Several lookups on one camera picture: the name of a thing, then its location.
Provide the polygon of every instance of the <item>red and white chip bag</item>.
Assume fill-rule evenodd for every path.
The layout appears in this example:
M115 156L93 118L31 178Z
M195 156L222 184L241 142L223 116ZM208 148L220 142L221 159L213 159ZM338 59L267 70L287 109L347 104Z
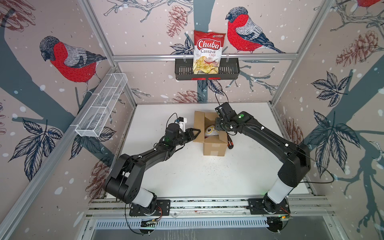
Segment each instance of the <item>red and white chip bag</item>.
M194 35L193 73L218 73L225 33L194 31Z

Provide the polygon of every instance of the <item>white tabletop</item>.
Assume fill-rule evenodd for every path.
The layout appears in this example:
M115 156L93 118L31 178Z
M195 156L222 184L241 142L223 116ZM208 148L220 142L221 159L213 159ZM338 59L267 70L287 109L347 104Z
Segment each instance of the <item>white tabletop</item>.
M281 136L267 103L231 103L236 112L246 111ZM135 155L150 150L164 135L172 113L187 118L193 127L194 111L214 112L217 104L138 105L122 154ZM142 187L158 197L213 197L264 195L272 187L283 165L258 142L243 134L231 136L234 148L224 157L203 156L203 144L190 142L170 159L144 173ZM308 194L299 184L292 194Z

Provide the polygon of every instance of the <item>bird head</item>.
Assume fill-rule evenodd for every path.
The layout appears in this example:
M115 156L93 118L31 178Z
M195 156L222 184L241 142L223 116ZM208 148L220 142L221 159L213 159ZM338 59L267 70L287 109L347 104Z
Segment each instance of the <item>bird head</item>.
M227 14L227 16L225 17L226 20L228 20L229 22L233 23L234 20L242 15L242 14L248 14L248 11L246 10L245 7L235 7L235 8L232 8L229 13Z
M53 36L45 37L41 41L40 51L41 51L41 56L43 57L44 61L46 61L48 59L51 61L56 60L55 53L53 51L53 47L59 42L60 41Z

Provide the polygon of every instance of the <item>cardboard box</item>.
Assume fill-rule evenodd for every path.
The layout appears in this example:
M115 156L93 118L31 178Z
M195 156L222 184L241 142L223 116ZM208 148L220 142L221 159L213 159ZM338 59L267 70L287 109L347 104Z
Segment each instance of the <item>cardboard box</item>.
M218 131L218 136L209 136L205 138L205 130L211 125L215 125L217 113L205 113L195 111L194 128L200 129L201 133L194 142L203 143L203 154L205 156L224 156L228 147L227 133Z

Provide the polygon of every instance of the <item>black basket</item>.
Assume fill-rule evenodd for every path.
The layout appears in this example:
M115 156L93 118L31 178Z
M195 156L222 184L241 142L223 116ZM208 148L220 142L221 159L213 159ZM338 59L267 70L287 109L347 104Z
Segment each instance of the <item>black basket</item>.
M193 59L176 58L175 75L181 80L235 80L239 77L240 68L238 58L221 58L217 74L194 74Z

